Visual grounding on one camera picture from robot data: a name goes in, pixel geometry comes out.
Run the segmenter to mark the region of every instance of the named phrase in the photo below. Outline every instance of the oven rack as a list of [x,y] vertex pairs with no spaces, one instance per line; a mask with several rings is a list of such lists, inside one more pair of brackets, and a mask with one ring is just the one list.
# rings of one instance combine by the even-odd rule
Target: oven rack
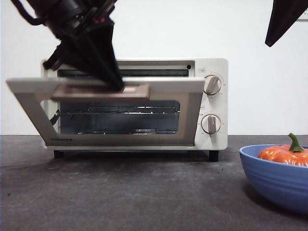
[[78,135],[169,135],[176,134],[178,129],[133,129],[129,131],[111,131],[107,129],[88,129],[80,131]]
[[130,106],[130,107],[89,107],[87,110],[78,110],[75,112],[60,112],[58,116],[66,115],[99,115],[99,114],[179,114],[176,107],[157,107],[157,106]]

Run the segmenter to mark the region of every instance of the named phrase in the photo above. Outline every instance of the timer knob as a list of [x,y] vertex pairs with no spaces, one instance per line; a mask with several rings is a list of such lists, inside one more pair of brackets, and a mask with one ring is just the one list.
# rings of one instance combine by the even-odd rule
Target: timer knob
[[201,127],[208,134],[214,134],[220,129],[220,120],[216,115],[206,115],[202,118]]
[[215,74],[208,75],[205,77],[204,93],[208,95],[215,95],[220,91],[221,81]]

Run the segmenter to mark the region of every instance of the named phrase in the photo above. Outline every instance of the white backdrop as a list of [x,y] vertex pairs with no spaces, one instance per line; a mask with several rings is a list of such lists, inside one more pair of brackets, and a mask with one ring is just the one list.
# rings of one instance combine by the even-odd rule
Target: white backdrop
[[[271,0],[119,0],[115,54],[226,58],[230,135],[308,134],[308,23],[268,48],[271,7]],[[58,43],[1,0],[1,134],[37,134],[5,80],[39,77],[40,61]]]

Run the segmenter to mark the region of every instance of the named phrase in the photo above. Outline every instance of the oven door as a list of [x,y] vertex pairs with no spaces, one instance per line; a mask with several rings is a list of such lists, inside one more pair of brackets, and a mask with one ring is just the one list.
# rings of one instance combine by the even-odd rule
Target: oven door
[[[123,79],[122,93],[106,93],[102,82],[84,78],[14,78],[7,83],[50,149],[193,146],[203,78]],[[100,92],[91,91],[100,87]]]

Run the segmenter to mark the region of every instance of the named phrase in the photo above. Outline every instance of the dark gray table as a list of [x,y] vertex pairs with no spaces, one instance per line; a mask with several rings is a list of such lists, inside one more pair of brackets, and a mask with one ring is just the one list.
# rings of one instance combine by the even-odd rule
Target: dark gray table
[[[299,137],[307,144],[308,136]],[[258,195],[238,149],[286,136],[229,136],[219,162],[201,153],[70,153],[38,136],[1,137],[3,231],[307,231],[308,217]]]

